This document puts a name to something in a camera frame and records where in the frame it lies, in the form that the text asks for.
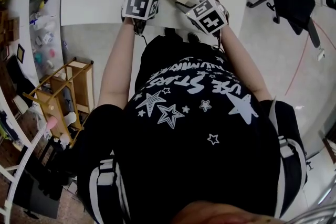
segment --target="black t-shirt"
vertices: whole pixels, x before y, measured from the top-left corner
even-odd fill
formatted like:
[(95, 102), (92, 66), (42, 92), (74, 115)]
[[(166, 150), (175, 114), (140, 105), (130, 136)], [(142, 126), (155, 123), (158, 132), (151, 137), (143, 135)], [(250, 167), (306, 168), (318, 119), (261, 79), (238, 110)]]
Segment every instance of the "black t-shirt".
[(258, 102), (204, 44), (154, 39), (125, 109), (96, 108), (80, 135), (78, 193), (98, 223), (169, 223), (197, 200), (279, 216), (306, 178), (293, 108)]

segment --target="star print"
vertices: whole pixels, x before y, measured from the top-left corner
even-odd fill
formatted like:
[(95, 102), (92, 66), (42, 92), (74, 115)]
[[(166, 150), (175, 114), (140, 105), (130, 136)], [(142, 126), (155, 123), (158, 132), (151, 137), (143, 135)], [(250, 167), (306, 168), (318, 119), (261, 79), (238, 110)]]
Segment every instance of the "star print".
[(181, 62), (181, 61), (184, 61), (184, 60), (189, 61), (189, 59), (191, 59), (191, 58), (193, 58), (193, 57), (191, 57), (191, 56), (190, 56), (190, 57), (186, 57), (186, 58), (180, 60), (180, 62)]
[(205, 72), (205, 71), (198, 71), (197, 74), (198, 74), (198, 75), (205, 76), (205, 74), (208, 74), (208, 72)]
[(210, 141), (212, 145), (219, 144), (218, 134), (216, 135), (209, 134), (209, 138), (207, 140)]
[(143, 117), (143, 115), (146, 114), (143, 110), (139, 111), (138, 116)]
[(210, 101), (209, 100), (208, 101), (202, 100), (202, 104), (199, 107), (200, 107), (200, 109), (203, 109), (204, 112), (206, 112), (212, 106), (210, 105)]
[(230, 99), (232, 104), (235, 106), (230, 112), (229, 115), (234, 114), (240, 114), (246, 124), (250, 125), (252, 121), (252, 115), (254, 117), (259, 117), (259, 115), (253, 110), (251, 107), (251, 95), (247, 94), (243, 97), (243, 99), (240, 99), (239, 97), (236, 97), (230, 93), (226, 94), (227, 97)]
[(184, 107), (182, 107), (182, 109), (183, 109), (183, 113), (189, 113), (189, 110), (190, 110), (190, 108), (188, 108), (187, 106), (184, 106)]
[(175, 128), (176, 119), (184, 117), (182, 113), (176, 110), (176, 104), (166, 108), (163, 105), (157, 105), (157, 107), (162, 112), (162, 116), (160, 117), (158, 124), (166, 122), (170, 126), (170, 128)]
[(217, 61), (220, 61), (221, 63), (224, 63), (224, 60), (221, 57), (216, 56), (216, 58), (217, 58)]
[(142, 94), (141, 93), (139, 93), (139, 94), (137, 94), (135, 97), (134, 97), (134, 100), (135, 101), (137, 101), (139, 98), (141, 98), (142, 97)]
[(162, 92), (164, 94), (170, 93), (170, 88), (163, 88)]
[(159, 97), (160, 92), (161, 91), (158, 91), (154, 95), (150, 95), (149, 93), (147, 93), (146, 94), (146, 100), (144, 100), (141, 104), (139, 104), (136, 107), (136, 109), (139, 109), (140, 107), (145, 105), (146, 108), (147, 108), (148, 117), (151, 117), (155, 104), (160, 103), (160, 102), (166, 102), (166, 100)]

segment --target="person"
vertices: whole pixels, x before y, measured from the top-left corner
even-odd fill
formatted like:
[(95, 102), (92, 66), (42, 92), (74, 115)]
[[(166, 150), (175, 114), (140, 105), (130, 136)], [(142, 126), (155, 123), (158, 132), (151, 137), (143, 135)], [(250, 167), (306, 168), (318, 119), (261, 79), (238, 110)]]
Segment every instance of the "person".
[(231, 28), (218, 47), (173, 29), (145, 48), (129, 100), (123, 22), (80, 134), (78, 195), (97, 223), (279, 223), (306, 180), (294, 109)]

